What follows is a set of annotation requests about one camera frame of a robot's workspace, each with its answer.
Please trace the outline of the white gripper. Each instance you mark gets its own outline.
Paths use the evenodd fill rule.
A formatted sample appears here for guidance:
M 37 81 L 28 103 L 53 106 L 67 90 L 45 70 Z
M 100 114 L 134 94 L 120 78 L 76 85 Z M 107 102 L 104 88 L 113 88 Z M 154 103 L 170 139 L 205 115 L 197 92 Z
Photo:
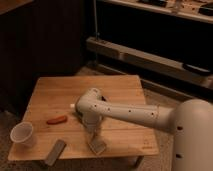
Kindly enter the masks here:
M 96 114 L 84 114 L 82 117 L 82 123 L 88 133 L 94 133 L 100 123 L 102 121 L 102 117 Z

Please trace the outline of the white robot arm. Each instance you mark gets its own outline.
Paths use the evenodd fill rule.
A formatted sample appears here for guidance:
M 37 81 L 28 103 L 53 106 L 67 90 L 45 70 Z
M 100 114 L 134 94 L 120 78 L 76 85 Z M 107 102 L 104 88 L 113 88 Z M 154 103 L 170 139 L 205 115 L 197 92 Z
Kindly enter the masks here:
M 88 132 L 96 130 L 102 117 L 111 117 L 171 133 L 172 171 L 213 171 L 213 105 L 207 101 L 190 99 L 176 108 L 110 103 L 91 88 L 75 110 Z

